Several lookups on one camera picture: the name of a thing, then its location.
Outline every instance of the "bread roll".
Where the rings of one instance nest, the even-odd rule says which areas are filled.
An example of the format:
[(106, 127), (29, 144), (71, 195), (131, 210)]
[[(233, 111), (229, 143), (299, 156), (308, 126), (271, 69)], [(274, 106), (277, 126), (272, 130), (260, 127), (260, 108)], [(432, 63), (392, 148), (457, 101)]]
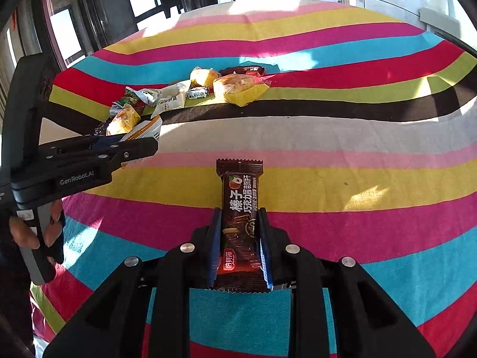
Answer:
[(252, 88), (255, 80), (249, 75), (230, 74), (214, 81), (216, 98), (224, 99), (225, 94), (238, 94)]
[(212, 88), (215, 79), (220, 77), (220, 74), (215, 70), (200, 69), (196, 67), (190, 73), (190, 81), (193, 87), (207, 86)]

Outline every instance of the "hazelnut chocolate wafer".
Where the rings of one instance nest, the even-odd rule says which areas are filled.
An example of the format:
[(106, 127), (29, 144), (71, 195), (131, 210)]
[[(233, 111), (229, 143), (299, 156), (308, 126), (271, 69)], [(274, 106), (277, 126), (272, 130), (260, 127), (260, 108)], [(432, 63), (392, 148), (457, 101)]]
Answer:
[[(258, 177), (263, 174), (263, 162), (253, 160), (218, 159), (217, 174), (222, 179), (222, 232), (220, 238), (220, 265), (217, 271), (216, 289), (225, 289), (233, 282), (233, 291), (240, 287), (240, 281), (249, 282), (253, 277), (254, 286), (267, 291), (263, 282), (261, 258), (258, 247)], [(243, 279), (244, 274), (252, 273)], [(236, 274), (238, 280), (230, 276)]]

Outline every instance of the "hazelnut image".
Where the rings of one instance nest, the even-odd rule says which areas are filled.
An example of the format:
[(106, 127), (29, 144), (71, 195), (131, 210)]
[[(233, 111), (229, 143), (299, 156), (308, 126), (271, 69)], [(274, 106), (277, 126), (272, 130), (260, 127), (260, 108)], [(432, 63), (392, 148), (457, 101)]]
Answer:
[(238, 190), (242, 184), (242, 179), (234, 177), (228, 182), (228, 186), (233, 190)]

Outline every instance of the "snack package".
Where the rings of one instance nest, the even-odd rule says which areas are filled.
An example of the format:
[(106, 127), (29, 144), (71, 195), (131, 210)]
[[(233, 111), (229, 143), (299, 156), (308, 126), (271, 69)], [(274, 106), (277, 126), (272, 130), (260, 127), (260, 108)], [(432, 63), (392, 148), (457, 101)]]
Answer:
[(215, 98), (237, 106), (257, 100), (269, 87), (268, 81), (242, 74), (229, 74), (214, 81)]
[(125, 104), (123, 109), (116, 114), (106, 129), (106, 136), (119, 135), (121, 133), (129, 133), (133, 130), (141, 117), (136, 110), (130, 105)]
[(207, 98), (208, 95), (209, 95), (209, 88), (207, 86), (193, 87), (187, 92), (187, 97), (190, 100), (197, 100), (199, 98)]
[(156, 93), (156, 108), (152, 113), (151, 119), (167, 110), (183, 108), (189, 88), (190, 80), (181, 81), (163, 89), (148, 89)]
[(156, 106), (154, 104), (154, 95), (150, 92), (151, 90), (155, 89), (140, 89), (134, 90), (130, 87), (126, 87), (126, 94), (130, 94), (142, 101), (143, 104), (148, 105), (150, 107)]
[(229, 67), (227, 69), (220, 70), (219, 74), (221, 74), (222, 76), (229, 74), (243, 74), (259, 78), (265, 75), (265, 67), (259, 66), (258, 64), (251, 66)]
[(258, 177), (263, 162), (218, 159), (222, 179), (220, 264), (214, 289), (268, 291), (261, 269), (257, 230)]
[(144, 111), (144, 107), (147, 105), (147, 102), (144, 103), (141, 101), (139, 96), (137, 95), (138, 92), (131, 89), (130, 87), (126, 87), (124, 97), (120, 100), (114, 101), (113, 105), (109, 109), (110, 116), (116, 116), (124, 107), (125, 104), (130, 104), (134, 110), (136, 110), (137, 114), (142, 114)]
[(161, 133), (162, 119), (160, 116), (156, 116), (151, 121), (142, 121), (136, 125), (132, 131), (124, 136), (119, 141), (136, 140), (145, 137), (154, 137), (159, 142), (159, 135)]
[(220, 74), (213, 69), (201, 69), (196, 67), (190, 73), (190, 81), (192, 87), (207, 86), (209, 89), (212, 88), (214, 80), (220, 77)]

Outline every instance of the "metal screw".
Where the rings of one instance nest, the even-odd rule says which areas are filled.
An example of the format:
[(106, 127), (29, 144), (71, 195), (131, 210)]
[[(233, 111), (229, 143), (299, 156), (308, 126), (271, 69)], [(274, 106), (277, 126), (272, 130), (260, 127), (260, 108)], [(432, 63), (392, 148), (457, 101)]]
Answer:
[(348, 268), (352, 268), (356, 265), (356, 261), (352, 257), (343, 257), (341, 263)]
[(287, 245), (285, 250), (288, 253), (297, 254), (300, 251), (300, 246), (291, 243), (290, 245)]
[(126, 265), (128, 267), (136, 266), (138, 264), (139, 264), (139, 258), (137, 258), (136, 256), (127, 257), (124, 260), (124, 265)]
[(194, 246), (193, 243), (183, 243), (180, 246), (180, 251), (183, 253), (190, 253), (193, 252), (196, 247)]

